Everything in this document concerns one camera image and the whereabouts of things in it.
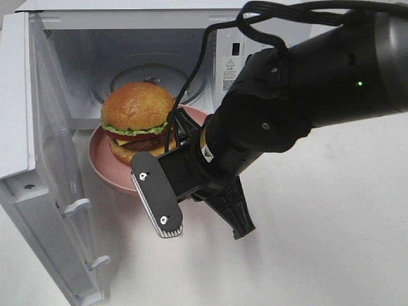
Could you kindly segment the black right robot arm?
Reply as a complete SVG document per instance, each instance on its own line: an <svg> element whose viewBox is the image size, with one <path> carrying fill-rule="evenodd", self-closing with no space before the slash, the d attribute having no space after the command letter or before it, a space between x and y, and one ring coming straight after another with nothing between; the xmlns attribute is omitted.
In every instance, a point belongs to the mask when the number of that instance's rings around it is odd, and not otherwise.
<svg viewBox="0 0 408 306"><path fill-rule="evenodd" d="M177 152L177 198L206 202L235 238L254 229L240 174L314 128L407 111L407 7L348 4L332 30L251 55L220 107Z"/></svg>

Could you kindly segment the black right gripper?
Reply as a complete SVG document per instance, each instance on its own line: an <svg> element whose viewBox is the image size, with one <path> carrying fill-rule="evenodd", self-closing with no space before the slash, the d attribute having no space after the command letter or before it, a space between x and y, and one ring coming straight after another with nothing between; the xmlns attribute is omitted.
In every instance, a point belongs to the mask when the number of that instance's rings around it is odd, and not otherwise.
<svg viewBox="0 0 408 306"><path fill-rule="evenodd" d="M259 113L215 113L201 127L183 108L175 112L176 144L189 144L178 195L205 201L235 240L256 229L239 175L264 153L264 123Z"/></svg>

